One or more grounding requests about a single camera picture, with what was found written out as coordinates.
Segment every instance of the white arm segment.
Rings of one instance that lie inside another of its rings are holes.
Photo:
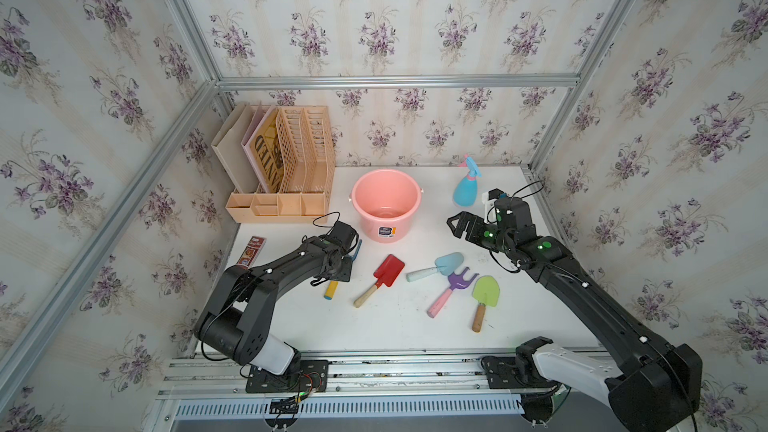
[[[610,407],[605,379],[621,375],[612,360],[601,362],[557,344],[546,344],[534,352],[533,361],[543,378],[562,382]]]

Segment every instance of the floral wallpaper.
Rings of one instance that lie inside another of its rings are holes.
[[[0,0],[0,19],[4,354],[202,81],[163,0]],[[234,233],[220,124],[209,110],[190,131],[4,430],[141,428]]]
[[[573,72],[614,0],[189,1],[225,75],[301,76]]]
[[[700,430],[766,430],[768,0],[638,0],[624,25],[549,200],[595,281],[704,359]]]
[[[327,105],[336,163],[527,164],[564,88],[241,91],[235,101]]]

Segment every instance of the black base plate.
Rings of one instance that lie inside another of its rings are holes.
[[[266,370],[258,370],[251,366],[248,373],[248,381],[245,384],[245,391],[248,394],[272,394],[275,392],[287,392],[295,394],[296,392],[312,393],[325,392],[328,384],[328,360],[301,360],[299,379],[287,376],[275,376]],[[303,376],[310,375],[312,380]]]
[[[514,357],[488,355],[480,359],[480,364],[488,378],[488,388],[491,389],[552,388],[558,384],[549,380],[543,380],[536,384],[524,384],[517,379]]]

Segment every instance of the wooden handle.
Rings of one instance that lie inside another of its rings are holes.
[[[485,317],[485,304],[478,303],[478,311],[475,312],[475,321],[472,322],[472,331],[479,332],[482,328],[482,318]]]
[[[378,287],[375,283],[371,285],[370,289],[368,289],[363,295],[360,295],[360,298],[355,301],[355,308],[360,308],[360,306],[368,300],[368,297],[373,295],[373,292],[375,292],[377,288]]]
[[[339,286],[338,281],[331,281],[331,283],[328,284],[328,288],[326,289],[326,294],[323,295],[328,300],[331,300],[333,298],[333,294],[336,293],[336,287]]]

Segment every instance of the white table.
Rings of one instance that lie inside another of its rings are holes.
[[[336,168],[330,209],[341,212],[341,220],[358,228],[360,216],[348,196],[358,178],[372,168]],[[566,347],[595,347],[598,340],[576,316],[542,285],[526,273],[508,273],[488,256],[488,251],[454,237],[446,220],[461,209],[452,203],[456,184],[466,168],[402,168],[424,190],[413,226],[394,244],[379,244],[362,236],[360,254],[352,267],[349,283],[339,283],[336,295],[323,298],[326,284],[310,286],[310,281],[293,288],[277,302],[270,332],[299,350],[305,351],[397,351],[397,350],[478,350],[513,349],[539,335]],[[478,179],[480,192],[500,188],[508,193],[526,185],[522,169],[483,167]],[[542,215],[532,198],[526,200],[540,235],[548,235]],[[470,212],[482,215],[479,200]],[[266,237],[266,244],[255,264],[269,261],[295,250],[303,235],[319,235],[323,229],[312,225],[240,226],[227,266],[236,263],[253,235]],[[474,283],[466,290],[454,291],[436,318],[427,309],[448,287],[445,276],[437,273],[408,282],[405,273],[434,266],[435,259],[461,252],[462,268],[496,278],[501,295],[497,307],[485,312],[482,331],[471,330],[477,301],[472,298]],[[406,263],[392,287],[382,286],[359,309],[352,302],[376,279],[373,272],[387,254]]]

